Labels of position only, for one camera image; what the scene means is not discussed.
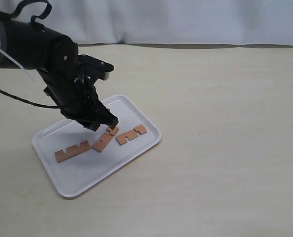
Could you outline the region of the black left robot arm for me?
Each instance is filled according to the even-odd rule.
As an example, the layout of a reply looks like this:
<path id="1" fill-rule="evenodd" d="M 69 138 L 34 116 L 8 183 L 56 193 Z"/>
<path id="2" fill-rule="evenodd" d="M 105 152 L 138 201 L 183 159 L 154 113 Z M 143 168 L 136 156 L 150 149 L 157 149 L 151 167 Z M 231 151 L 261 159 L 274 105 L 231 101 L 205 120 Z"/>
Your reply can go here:
<path id="1" fill-rule="evenodd" d="M 94 86 L 99 79 L 107 80 L 113 65 L 79 54 L 78 45 L 62 33 L 37 22 L 12 20 L 0 11 L 0 69 L 20 67 L 40 74 L 45 94 L 64 117 L 92 131 L 118 124 Z"/>

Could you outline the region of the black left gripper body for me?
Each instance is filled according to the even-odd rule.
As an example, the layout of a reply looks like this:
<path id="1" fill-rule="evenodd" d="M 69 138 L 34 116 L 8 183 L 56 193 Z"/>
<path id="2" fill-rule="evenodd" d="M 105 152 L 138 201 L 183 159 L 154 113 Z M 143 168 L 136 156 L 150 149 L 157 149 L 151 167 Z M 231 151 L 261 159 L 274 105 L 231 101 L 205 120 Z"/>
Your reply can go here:
<path id="1" fill-rule="evenodd" d="M 81 63 L 77 54 L 51 56 L 39 74 L 46 84 L 44 93 L 49 96 L 61 114 L 81 123 L 81 120 L 98 121 L 97 104 L 101 102 L 95 83 L 81 73 Z"/>

